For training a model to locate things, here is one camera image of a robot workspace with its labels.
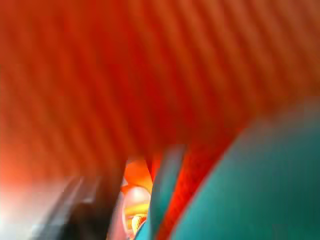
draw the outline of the teal fabric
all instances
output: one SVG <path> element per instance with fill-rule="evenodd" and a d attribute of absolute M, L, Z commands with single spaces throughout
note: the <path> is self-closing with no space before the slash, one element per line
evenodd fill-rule
<path fill-rule="evenodd" d="M 300 107 L 247 129 L 171 239 L 320 240 L 319 110 Z"/>
<path fill-rule="evenodd" d="M 137 233 L 135 239 L 154 239 L 175 190 L 176 181 L 181 169 L 185 148 L 178 146 L 169 151 L 163 158 L 155 177 L 151 202 L 146 223 Z"/>

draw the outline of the white surface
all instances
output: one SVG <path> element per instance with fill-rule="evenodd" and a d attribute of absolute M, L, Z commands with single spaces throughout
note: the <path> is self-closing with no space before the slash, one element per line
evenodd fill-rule
<path fill-rule="evenodd" d="M 0 184 L 0 239 L 32 239 L 67 182 L 8 189 Z"/>

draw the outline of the teal cushion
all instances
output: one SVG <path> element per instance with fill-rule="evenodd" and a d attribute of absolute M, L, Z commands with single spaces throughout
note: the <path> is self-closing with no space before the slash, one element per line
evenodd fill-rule
<path fill-rule="evenodd" d="M 247 129 L 197 192 L 174 240 L 319 240 L 320 107 Z"/>

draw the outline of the red textured fabric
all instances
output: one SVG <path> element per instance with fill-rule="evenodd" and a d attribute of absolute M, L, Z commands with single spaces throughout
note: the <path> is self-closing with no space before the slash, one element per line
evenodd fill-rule
<path fill-rule="evenodd" d="M 157 239 L 168 239 L 198 188 L 235 138 L 235 135 L 226 132 L 221 132 L 218 136 L 211 144 L 198 143 L 188 147 L 169 207 L 158 229 Z"/>
<path fill-rule="evenodd" d="M 36 179 L 96 175 L 319 95 L 318 9 L 1 0 L 0 158 Z"/>

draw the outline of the blurry object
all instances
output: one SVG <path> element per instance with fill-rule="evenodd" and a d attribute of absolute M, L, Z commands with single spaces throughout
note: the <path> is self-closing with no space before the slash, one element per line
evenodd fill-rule
<path fill-rule="evenodd" d="M 150 200 L 150 193 L 143 187 L 133 187 L 126 193 L 122 208 L 122 221 L 127 235 L 131 238 L 135 234 L 132 226 L 133 218 L 147 216 Z"/>
<path fill-rule="evenodd" d="M 136 235 L 140 226 L 146 221 L 146 219 L 147 219 L 147 214 L 136 214 L 132 218 L 132 231 L 134 236 Z"/>

